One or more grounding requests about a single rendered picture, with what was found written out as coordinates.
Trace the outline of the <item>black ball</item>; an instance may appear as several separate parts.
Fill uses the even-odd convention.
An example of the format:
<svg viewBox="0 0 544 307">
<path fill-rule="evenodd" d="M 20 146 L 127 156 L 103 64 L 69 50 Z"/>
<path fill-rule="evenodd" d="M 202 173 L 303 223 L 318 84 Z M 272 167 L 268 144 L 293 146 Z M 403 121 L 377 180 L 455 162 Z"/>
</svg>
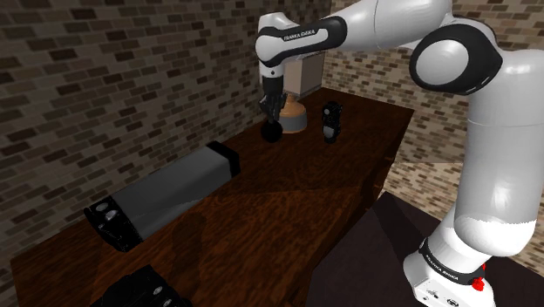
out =
<svg viewBox="0 0 544 307">
<path fill-rule="evenodd" d="M 261 126 L 261 136 L 269 143 L 275 143 L 282 137 L 282 125 L 273 120 L 272 122 L 266 120 Z"/>
</svg>

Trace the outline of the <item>brown wooden table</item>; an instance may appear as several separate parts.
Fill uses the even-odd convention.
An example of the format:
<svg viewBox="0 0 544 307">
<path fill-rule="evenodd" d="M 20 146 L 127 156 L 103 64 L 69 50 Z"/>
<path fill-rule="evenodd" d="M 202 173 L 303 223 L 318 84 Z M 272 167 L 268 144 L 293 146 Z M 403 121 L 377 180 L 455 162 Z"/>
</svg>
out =
<svg viewBox="0 0 544 307">
<path fill-rule="evenodd" d="M 323 138 L 322 109 L 343 106 Z M 241 172 L 129 252 L 79 222 L 12 263 L 19 307 L 90 307 L 151 265 L 194 307 L 282 307 L 373 203 L 412 110 L 331 89 L 305 100 L 307 128 L 274 144 L 252 126 L 228 141 Z"/>
</svg>

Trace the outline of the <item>black figure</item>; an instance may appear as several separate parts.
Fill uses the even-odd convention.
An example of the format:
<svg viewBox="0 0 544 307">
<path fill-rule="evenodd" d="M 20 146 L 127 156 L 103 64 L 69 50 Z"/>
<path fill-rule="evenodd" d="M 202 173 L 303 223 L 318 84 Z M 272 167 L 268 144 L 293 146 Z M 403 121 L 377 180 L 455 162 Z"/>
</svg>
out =
<svg viewBox="0 0 544 307">
<path fill-rule="evenodd" d="M 336 101 L 327 102 L 322 109 L 323 138 L 328 144 L 333 144 L 341 132 L 340 117 L 343 106 Z"/>
</svg>

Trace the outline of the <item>black appliance with round buttons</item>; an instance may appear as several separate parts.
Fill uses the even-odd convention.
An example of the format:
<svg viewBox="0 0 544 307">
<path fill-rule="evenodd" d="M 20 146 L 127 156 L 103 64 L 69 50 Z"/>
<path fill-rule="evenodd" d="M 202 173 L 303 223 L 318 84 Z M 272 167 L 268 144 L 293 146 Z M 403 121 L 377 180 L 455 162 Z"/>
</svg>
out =
<svg viewBox="0 0 544 307">
<path fill-rule="evenodd" d="M 193 307 L 151 265 L 121 277 L 90 307 Z"/>
</svg>

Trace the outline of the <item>beige cabinet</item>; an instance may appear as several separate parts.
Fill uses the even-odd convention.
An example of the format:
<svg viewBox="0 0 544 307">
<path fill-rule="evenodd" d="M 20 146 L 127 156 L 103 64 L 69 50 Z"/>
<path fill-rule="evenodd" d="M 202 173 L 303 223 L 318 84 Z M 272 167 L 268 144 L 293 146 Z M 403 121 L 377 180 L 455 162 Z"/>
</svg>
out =
<svg viewBox="0 0 544 307">
<path fill-rule="evenodd" d="M 325 54 L 317 53 L 287 63 L 284 70 L 284 91 L 304 97 L 322 85 Z"/>
</svg>

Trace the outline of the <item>dark robot stand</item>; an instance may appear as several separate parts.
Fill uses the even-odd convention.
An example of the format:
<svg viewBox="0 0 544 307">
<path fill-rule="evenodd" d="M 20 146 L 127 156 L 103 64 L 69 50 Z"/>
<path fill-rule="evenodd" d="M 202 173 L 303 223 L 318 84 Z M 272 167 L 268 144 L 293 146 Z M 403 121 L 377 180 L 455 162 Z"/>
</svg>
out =
<svg viewBox="0 0 544 307">
<path fill-rule="evenodd" d="M 306 307 L 425 307 L 403 260 L 439 220 L 385 192 L 314 269 Z M 497 307 L 544 307 L 544 277 L 508 258 L 486 263 Z"/>
</svg>

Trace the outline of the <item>long grey box black ends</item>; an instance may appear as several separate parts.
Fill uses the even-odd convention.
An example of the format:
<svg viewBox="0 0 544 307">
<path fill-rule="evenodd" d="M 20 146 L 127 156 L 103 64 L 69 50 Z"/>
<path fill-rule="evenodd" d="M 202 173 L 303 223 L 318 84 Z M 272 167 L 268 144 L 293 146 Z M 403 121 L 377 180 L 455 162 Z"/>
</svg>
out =
<svg viewBox="0 0 544 307">
<path fill-rule="evenodd" d="M 241 172 L 239 154 L 212 141 L 84 209 L 116 250 L 127 252 Z"/>
</svg>

